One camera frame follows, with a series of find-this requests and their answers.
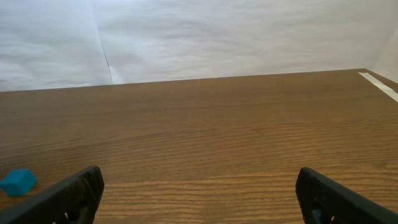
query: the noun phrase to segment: crease in white paper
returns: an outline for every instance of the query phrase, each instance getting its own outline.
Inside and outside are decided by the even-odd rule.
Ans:
[[[377,86],[380,90],[382,90],[385,94],[390,96],[393,100],[398,102],[398,93],[396,93],[392,88],[386,86],[382,82],[380,82],[377,78],[374,78],[368,72],[358,72],[362,77],[369,80],[373,85]]]
[[[115,83],[372,67],[396,0],[93,0]]]
[[[112,84],[90,0],[4,0],[0,91]]]

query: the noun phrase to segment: table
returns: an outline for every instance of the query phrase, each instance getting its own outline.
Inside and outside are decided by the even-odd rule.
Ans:
[[[398,103],[358,72],[0,93],[0,176],[96,164],[95,223],[303,223],[303,166],[398,212]]]

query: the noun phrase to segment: tabletop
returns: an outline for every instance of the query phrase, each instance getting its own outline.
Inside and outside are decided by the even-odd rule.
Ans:
[[[95,164],[95,223],[303,223],[307,166],[398,212],[398,103],[358,72],[0,93],[0,177]]]

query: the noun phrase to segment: wood grain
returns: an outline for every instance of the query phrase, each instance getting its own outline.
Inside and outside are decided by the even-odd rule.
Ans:
[[[303,166],[398,212],[398,103],[358,71],[0,93],[0,176],[96,164],[95,223],[303,223]]]

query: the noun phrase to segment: blue cube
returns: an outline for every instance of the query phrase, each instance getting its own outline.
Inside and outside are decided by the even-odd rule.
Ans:
[[[8,172],[0,182],[0,188],[8,196],[21,196],[27,194],[35,183],[36,178],[29,169],[16,169]]]

